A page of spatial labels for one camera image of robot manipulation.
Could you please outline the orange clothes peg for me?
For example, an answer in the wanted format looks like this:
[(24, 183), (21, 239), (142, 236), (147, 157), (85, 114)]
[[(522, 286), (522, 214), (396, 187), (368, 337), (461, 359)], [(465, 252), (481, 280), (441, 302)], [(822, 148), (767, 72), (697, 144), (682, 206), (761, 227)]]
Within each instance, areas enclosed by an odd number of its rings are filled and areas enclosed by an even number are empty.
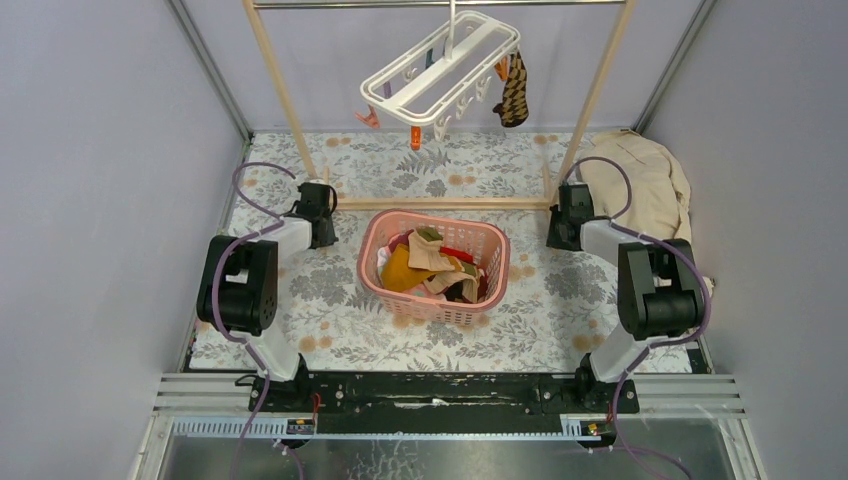
[(422, 145), (422, 128), (419, 126), (410, 127), (410, 148), (413, 151), (418, 151)]

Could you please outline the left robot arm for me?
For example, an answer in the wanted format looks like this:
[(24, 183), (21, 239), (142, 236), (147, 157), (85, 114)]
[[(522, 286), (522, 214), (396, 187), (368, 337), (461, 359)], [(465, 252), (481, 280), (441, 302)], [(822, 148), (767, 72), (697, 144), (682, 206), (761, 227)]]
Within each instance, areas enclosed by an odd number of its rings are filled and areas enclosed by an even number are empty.
[(273, 326), (279, 263), (338, 240), (335, 189), (306, 182), (297, 191), (300, 198), (275, 223), (242, 237), (217, 235), (209, 241), (195, 304), (200, 321), (243, 347), (257, 372), (274, 382), (272, 398), (288, 411), (307, 404), (311, 387), (297, 375), (301, 355), (283, 345), (284, 335)]

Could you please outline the pink laundry basket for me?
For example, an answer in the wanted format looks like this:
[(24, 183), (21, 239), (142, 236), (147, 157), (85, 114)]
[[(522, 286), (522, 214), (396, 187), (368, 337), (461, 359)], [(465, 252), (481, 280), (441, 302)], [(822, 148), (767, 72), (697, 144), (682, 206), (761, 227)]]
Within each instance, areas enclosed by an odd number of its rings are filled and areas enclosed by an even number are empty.
[(494, 225), (395, 209), (370, 221), (357, 270), (393, 314), (470, 325), (505, 296), (509, 263)]

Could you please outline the mustard yellow sock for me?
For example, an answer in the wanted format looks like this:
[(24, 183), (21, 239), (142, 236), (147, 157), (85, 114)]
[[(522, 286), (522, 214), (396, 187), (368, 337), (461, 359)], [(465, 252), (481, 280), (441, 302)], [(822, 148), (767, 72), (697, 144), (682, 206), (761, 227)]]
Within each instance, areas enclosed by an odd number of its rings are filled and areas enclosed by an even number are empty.
[(406, 245), (397, 246), (380, 273), (384, 289), (403, 293), (436, 275), (435, 271), (410, 267), (409, 260), (409, 248)]

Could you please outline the white plastic clip hanger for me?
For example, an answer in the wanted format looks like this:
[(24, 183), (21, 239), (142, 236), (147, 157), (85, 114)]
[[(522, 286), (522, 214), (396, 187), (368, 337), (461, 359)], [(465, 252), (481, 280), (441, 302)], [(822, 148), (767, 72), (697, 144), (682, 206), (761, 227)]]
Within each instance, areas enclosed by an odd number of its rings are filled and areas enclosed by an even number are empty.
[(518, 50), (519, 30), (475, 10), (448, 3), (448, 20), (366, 78), (359, 92), (379, 120), (430, 128), (441, 141), (449, 124), (486, 99), (495, 65)]

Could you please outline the red snowflake sock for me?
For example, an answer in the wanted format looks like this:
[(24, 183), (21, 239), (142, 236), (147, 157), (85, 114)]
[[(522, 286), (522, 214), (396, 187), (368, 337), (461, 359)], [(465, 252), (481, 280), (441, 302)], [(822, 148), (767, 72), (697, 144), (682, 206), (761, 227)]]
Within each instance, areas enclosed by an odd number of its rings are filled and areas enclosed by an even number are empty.
[(473, 256), (470, 253), (467, 253), (467, 252), (464, 252), (464, 251), (460, 251), (460, 250), (457, 250), (457, 249), (454, 249), (454, 248), (442, 246), (440, 248), (440, 252), (442, 254), (447, 255), (447, 256), (454, 257), (461, 262), (465, 262), (465, 263), (469, 263), (469, 264), (475, 263)]

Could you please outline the pink clothes peg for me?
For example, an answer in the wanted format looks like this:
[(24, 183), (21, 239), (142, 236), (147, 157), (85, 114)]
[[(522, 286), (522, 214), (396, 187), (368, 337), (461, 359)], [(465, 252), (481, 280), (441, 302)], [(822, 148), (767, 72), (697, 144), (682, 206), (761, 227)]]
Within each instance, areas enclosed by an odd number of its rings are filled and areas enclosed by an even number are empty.
[(377, 110), (373, 105), (368, 106), (368, 112), (366, 114), (355, 112), (354, 115), (360, 122), (371, 129), (379, 129), (381, 127)]

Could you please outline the brown argyle sock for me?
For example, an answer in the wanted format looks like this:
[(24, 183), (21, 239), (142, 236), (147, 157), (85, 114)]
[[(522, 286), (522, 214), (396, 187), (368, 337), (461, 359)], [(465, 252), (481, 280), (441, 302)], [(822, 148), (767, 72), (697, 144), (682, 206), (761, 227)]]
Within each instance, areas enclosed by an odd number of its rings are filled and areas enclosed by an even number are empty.
[(522, 125), (529, 117), (527, 102), (527, 69), (519, 50), (504, 57), (495, 65), (498, 77), (504, 82), (501, 101), (492, 111), (499, 116), (504, 128)]

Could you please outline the wooden clothes rack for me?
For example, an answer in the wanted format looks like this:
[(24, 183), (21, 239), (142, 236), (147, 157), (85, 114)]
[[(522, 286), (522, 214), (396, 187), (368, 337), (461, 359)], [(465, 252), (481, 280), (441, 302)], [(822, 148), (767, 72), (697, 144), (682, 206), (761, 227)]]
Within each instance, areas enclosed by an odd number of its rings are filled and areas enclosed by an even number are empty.
[[(478, 11), (478, 1), (455, 1), (459, 10)], [(300, 120), (287, 88), (283, 72), (278, 64), (272, 42), (260, 17), (263, 10), (329, 10), (358, 8), (424, 8), (424, 1), (348, 1), (348, 2), (256, 2), (243, 4), (249, 24), (254, 33), (260, 54), (269, 72), (279, 103), (284, 111), (291, 133), (296, 141), (304, 168), (311, 176), (317, 171), (305, 143)], [(609, 70), (635, 7), (632, 1), (617, 2), (618, 14), (609, 34), (604, 52), (598, 64), (591, 86), (583, 103), (578, 122), (571, 136), (568, 150), (556, 175), (551, 174), (549, 166), (543, 166), (544, 192), (540, 197), (408, 197), (408, 198), (345, 198), (340, 207), (343, 210), (380, 210), (388, 208), (424, 209), (424, 210), (547, 210), (558, 201), (558, 188), (571, 176), (576, 166), (576, 155), (586, 128), (594, 112), (597, 101), (606, 82)]]

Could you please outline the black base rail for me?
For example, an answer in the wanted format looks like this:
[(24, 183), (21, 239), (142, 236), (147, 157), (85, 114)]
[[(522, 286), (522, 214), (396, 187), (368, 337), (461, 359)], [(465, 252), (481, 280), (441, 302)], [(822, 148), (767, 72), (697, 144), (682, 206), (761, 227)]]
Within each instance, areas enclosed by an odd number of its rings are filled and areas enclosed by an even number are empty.
[(561, 419), (636, 414), (633, 381), (623, 387), (576, 374), (301, 371), (268, 389), (258, 375), (248, 407), (303, 413), (320, 434), (547, 434)]

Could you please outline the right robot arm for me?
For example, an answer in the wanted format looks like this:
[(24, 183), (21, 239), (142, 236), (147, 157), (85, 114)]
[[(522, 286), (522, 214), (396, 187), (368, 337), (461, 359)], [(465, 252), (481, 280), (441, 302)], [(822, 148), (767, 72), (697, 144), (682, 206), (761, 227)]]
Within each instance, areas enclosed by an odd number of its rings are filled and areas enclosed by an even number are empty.
[(651, 349), (685, 343), (708, 319), (708, 288), (691, 244), (659, 240), (595, 214), (589, 186), (564, 184), (551, 208), (547, 245), (600, 257), (617, 268), (618, 324), (586, 355), (573, 386), (575, 402), (597, 412)]

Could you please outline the floral patterned mat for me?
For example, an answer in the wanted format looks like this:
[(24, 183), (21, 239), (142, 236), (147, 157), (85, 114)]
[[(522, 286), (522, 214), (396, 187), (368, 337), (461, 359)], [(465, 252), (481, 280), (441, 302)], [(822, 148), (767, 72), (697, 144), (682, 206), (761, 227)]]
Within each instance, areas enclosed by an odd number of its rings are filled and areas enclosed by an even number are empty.
[[(340, 197), (512, 197), (543, 191), (570, 143), (553, 133), (454, 132), (412, 150), (404, 133), (309, 133), (316, 167)], [(339, 211), (337, 242), (284, 260), (275, 326), (312, 369), (569, 372), (618, 319), (616, 269), (545, 244), (541, 211), (467, 211), (511, 242), (507, 291), (468, 326), (385, 310), (357, 276), (371, 214)]]

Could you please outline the beige cloth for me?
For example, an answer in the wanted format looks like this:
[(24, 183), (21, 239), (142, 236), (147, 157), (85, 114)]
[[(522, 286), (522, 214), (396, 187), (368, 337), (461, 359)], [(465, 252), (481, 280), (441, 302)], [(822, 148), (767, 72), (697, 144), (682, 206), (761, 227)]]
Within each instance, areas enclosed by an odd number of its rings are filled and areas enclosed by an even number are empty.
[(595, 159), (578, 167), (594, 213), (661, 240), (693, 240), (691, 187), (679, 161), (663, 145), (631, 131), (595, 135), (585, 151)]

